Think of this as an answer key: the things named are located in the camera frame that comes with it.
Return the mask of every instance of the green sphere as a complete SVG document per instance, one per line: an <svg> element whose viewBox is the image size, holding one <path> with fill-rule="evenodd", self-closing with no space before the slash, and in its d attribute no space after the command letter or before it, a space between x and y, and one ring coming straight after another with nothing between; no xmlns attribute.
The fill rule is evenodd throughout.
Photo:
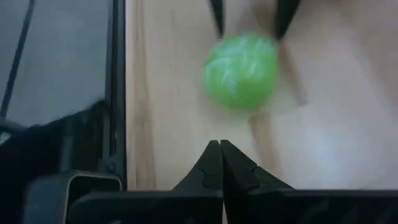
<svg viewBox="0 0 398 224"><path fill-rule="evenodd" d="M271 97L278 67L272 40L256 34L224 39L205 62L204 89L230 108L255 110Z"/></svg>

